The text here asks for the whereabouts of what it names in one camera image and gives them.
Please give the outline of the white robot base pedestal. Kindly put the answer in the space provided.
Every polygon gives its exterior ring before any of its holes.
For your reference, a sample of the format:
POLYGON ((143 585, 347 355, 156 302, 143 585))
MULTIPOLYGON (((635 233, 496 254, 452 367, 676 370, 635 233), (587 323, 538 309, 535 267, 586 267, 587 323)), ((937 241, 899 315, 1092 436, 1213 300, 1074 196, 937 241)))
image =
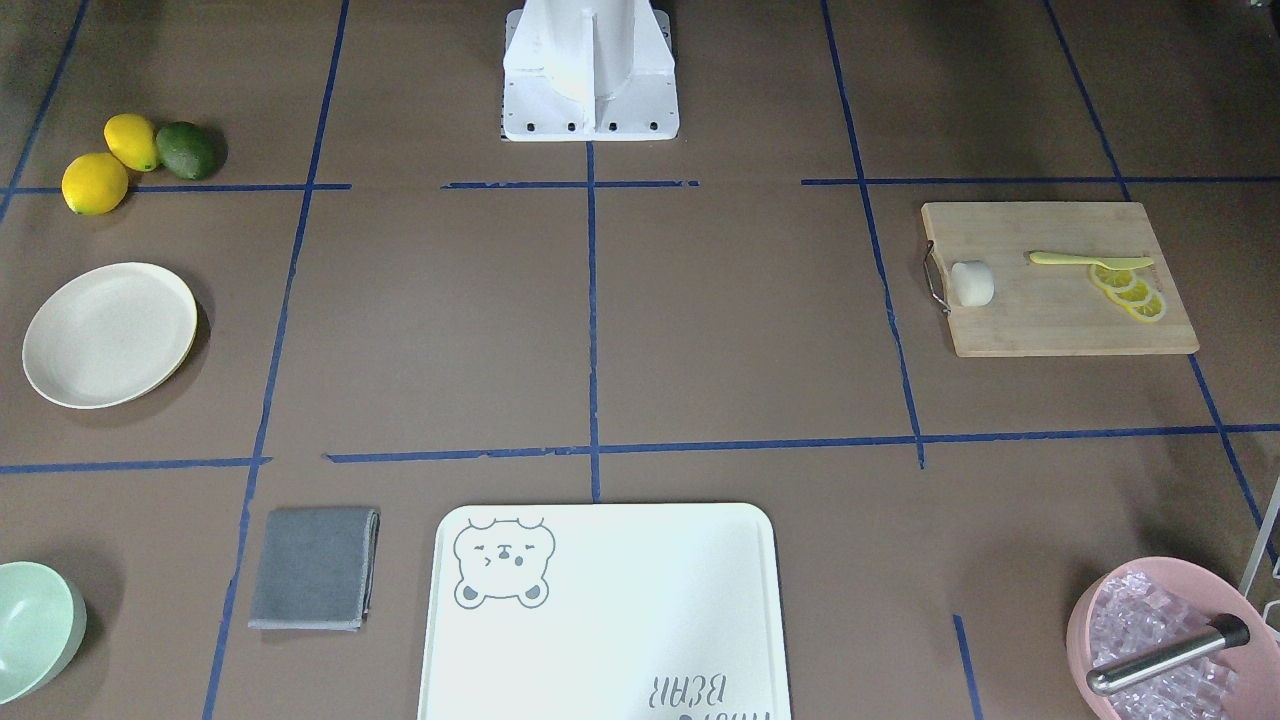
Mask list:
POLYGON ((671 18, 649 1, 526 1, 506 17, 502 65, 507 141, 678 135, 671 18))

